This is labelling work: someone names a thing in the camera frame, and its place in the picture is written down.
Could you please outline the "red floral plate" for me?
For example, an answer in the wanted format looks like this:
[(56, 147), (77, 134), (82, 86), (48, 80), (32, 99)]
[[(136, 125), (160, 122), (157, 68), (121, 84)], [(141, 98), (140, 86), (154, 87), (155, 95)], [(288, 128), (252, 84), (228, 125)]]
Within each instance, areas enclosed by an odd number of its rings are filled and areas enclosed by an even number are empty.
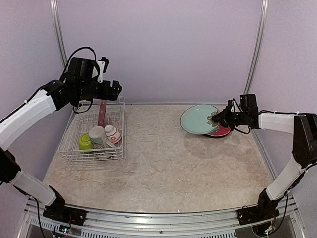
[(220, 125), (218, 128), (213, 130), (210, 133), (210, 135), (212, 137), (224, 137), (224, 136), (227, 136), (230, 132), (231, 132), (231, 129), (229, 127), (223, 127)]

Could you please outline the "pink polka dot dish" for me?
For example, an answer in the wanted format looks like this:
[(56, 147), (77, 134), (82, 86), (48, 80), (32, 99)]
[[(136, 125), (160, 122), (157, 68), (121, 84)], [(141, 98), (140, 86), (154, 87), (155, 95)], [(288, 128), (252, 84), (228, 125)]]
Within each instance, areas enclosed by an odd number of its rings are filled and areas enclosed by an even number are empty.
[(107, 101), (101, 100), (98, 114), (98, 126), (104, 127)]

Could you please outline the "black striped plate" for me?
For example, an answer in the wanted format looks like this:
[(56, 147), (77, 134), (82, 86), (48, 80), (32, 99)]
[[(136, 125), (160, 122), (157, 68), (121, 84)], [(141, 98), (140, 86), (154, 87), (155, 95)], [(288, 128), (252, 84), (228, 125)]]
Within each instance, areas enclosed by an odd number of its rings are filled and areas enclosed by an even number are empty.
[(204, 136), (207, 136), (210, 138), (223, 138), (228, 136), (230, 133), (231, 133), (231, 129), (220, 127), (210, 133), (204, 134)]

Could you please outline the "light teal plate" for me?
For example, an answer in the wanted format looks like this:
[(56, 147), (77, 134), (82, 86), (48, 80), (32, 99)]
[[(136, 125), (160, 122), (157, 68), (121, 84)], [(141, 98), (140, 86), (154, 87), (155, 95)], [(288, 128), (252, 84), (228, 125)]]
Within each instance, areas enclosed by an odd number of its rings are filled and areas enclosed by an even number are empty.
[(219, 113), (219, 109), (212, 105), (200, 104), (191, 106), (180, 117), (181, 128), (190, 134), (203, 135), (219, 127), (212, 117)]

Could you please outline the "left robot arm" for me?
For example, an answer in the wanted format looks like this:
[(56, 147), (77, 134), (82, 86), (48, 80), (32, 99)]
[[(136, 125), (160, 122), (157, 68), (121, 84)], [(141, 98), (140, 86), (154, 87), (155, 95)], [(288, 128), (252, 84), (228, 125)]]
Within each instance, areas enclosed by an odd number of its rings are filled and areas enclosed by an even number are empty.
[(121, 90), (118, 81), (84, 82), (79, 87), (74, 87), (53, 80), (41, 86), (30, 100), (23, 102), (0, 121), (0, 181), (44, 204), (58, 220), (66, 220), (69, 209), (65, 206), (63, 197), (55, 189), (24, 171), (10, 148), (17, 141), (26, 140), (27, 145), (38, 149), (42, 145), (40, 137), (43, 135), (47, 138), (52, 134), (52, 129), (45, 128), (43, 132), (38, 131), (29, 139), (26, 137), (34, 131), (38, 123), (45, 121), (46, 117), (68, 104), (77, 105), (82, 100), (115, 101)]

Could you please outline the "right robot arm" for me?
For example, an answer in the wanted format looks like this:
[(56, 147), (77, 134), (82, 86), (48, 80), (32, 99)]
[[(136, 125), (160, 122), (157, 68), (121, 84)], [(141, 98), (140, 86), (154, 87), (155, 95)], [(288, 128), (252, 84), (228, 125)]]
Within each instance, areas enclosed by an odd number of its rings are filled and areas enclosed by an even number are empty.
[(274, 181), (260, 192), (255, 206), (243, 207), (237, 211), (240, 222), (264, 220), (278, 216), (278, 204), (302, 179), (307, 169), (317, 162), (317, 116), (312, 113), (279, 112), (232, 112), (225, 109), (210, 116), (214, 123), (236, 130), (245, 125), (251, 130), (259, 130), (261, 135), (272, 136), (265, 144), (276, 143), (282, 153), (284, 167)]

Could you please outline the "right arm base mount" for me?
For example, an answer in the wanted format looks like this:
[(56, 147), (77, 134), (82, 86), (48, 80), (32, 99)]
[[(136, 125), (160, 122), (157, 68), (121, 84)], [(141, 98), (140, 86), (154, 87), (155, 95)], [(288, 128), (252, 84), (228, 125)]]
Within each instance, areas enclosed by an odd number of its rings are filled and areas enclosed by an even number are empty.
[(280, 215), (277, 208), (269, 208), (264, 211), (260, 211), (258, 206), (243, 207), (236, 211), (239, 225), (246, 225), (272, 219)]

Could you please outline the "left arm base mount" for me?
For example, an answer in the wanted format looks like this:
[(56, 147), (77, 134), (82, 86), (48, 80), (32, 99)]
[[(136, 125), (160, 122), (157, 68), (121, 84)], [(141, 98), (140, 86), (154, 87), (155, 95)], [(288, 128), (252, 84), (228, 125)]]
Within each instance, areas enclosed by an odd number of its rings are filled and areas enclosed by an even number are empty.
[(55, 221), (68, 223), (70, 225), (83, 226), (87, 211), (78, 208), (64, 206), (61, 209), (45, 208), (43, 216)]

